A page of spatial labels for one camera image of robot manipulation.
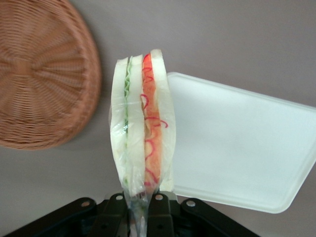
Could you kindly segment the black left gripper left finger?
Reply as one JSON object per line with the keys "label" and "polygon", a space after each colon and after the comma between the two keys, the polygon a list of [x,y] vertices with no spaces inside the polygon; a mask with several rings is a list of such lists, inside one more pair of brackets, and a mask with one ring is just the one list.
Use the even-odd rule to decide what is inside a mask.
{"label": "black left gripper left finger", "polygon": [[122,193],[97,204],[89,197],[70,202],[7,237],[127,237],[128,211]]}

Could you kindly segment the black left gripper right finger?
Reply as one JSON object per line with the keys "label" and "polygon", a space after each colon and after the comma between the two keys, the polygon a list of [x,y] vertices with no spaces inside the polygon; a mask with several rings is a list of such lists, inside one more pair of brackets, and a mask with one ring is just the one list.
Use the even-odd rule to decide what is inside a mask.
{"label": "black left gripper right finger", "polygon": [[160,193],[149,206],[148,237],[256,237],[257,234],[197,198],[182,203]]}

